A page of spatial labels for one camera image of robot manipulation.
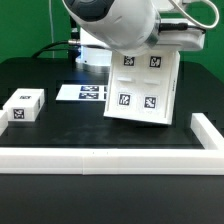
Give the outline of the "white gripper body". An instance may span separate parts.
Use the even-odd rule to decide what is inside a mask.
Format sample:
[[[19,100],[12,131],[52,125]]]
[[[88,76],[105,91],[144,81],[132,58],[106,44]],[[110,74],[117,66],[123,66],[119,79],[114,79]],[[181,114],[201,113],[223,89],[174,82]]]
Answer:
[[[205,30],[186,19],[166,19],[159,25],[160,50],[200,51],[204,47]]]

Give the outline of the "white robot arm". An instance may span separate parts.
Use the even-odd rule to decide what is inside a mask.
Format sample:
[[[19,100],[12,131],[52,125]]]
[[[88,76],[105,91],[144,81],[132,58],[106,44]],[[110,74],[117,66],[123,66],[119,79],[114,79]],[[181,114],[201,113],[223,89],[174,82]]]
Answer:
[[[162,20],[152,0],[62,0],[83,30],[123,56],[141,57],[164,51],[199,51],[205,29],[189,19]],[[158,68],[160,56],[148,59]]]

